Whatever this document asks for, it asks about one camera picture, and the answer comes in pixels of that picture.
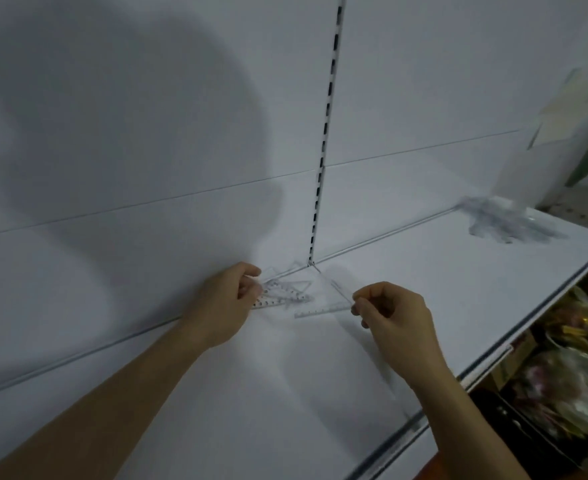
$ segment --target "white panel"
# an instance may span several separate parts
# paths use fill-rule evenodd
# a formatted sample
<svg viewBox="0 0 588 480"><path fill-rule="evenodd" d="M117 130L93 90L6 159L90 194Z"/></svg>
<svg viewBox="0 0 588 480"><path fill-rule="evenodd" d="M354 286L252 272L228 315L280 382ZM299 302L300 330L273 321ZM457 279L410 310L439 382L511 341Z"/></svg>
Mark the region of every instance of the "white panel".
<svg viewBox="0 0 588 480"><path fill-rule="evenodd" d="M389 281L422 294L458 375L588 262L588 229L540 212L568 239L500 244L452 212L318 265L347 292Z"/></svg>
<svg viewBox="0 0 588 480"><path fill-rule="evenodd" d="M431 429L427 429L378 477L380 480L411 480L438 451Z"/></svg>
<svg viewBox="0 0 588 480"><path fill-rule="evenodd" d="M328 167L314 258L490 193L531 136L520 131Z"/></svg>
<svg viewBox="0 0 588 480"><path fill-rule="evenodd" d="M313 268L307 306L344 301ZM119 478L345 478L405 418L369 331L349 312L256 310L162 407ZM0 458L148 346L153 331L0 392Z"/></svg>
<svg viewBox="0 0 588 480"><path fill-rule="evenodd" d="M317 168L336 7L0 1L0 230Z"/></svg>
<svg viewBox="0 0 588 480"><path fill-rule="evenodd" d="M523 128L588 0L348 0L328 163Z"/></svg>
<svg viewBox="0 0 588 480"><path fill-rule="evenodd" d="M180 312L238 260L309 256L316 172L0 233L0 378Z"/></svg>

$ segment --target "panel seam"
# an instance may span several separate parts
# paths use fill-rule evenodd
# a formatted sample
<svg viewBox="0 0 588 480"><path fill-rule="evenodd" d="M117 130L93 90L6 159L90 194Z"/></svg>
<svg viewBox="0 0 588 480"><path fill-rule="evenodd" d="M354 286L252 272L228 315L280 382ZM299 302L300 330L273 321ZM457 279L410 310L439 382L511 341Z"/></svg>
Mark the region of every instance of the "panel seam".
<svg viewBox="0 0 588 480"><path fill-rule="evenodd" d="M341 48L341 32L343 31L343 20L345 19L345 0L338 0L336 10L336 30L332 40L332 63L330 64L330 80L327 88L327 99L325 102L325 121L323 122L323 140L321 143L321 158L316 174L316 198L314 200L314 218L312 222L312 233L309 243L308 264L314 264L314 241L318 230L318 216L321 210L321 198L323 195L323 183L325 181L325 157L327 155L327 137L329 135L330 120L332 117L332 102L336 92L336 72L338 69L338 57Z"/></svg>

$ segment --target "clear plastic ruler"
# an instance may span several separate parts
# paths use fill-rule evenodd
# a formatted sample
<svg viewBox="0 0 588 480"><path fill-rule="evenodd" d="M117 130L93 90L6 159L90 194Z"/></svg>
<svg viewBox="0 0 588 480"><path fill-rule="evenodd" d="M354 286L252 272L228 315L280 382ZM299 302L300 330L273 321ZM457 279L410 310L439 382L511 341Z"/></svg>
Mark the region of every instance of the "clear plastic ruler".
<svg viewBox="0 0 588 480"><path fill-rule="evenodd" d="M324 315L327 313L336 313L336 312L344 312L346 310L350 310L352 306L349 303L335 303L334 305L327 305L323 306L322 308L317 308L315 310L307 310L305 312L296 312L294 313L294 318L305 318L305 317L313 317L315 315Z"/></svg>
<svg viewBox="0 0 588 480"><path fill-rule="evenodd" d="M263 284L262 294L252 308L266 308L267 306L289 305L293 303L308 303L314 299L305 293L311 282L281 282L270 280Z"/></svg>

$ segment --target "person's right hand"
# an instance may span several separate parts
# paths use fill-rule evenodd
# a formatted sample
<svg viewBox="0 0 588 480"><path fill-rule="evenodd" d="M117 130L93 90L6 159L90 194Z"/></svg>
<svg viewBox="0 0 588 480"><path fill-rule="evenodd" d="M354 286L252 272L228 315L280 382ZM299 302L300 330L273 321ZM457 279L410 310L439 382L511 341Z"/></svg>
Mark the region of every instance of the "person's right hand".
<svg viewBox="0 0 588 480"><path fill-rule="evenodd" d="M421 295L381 282L361 288L353 298L352 314L361 316L387 363L410 387L450 374Z"/></svg>

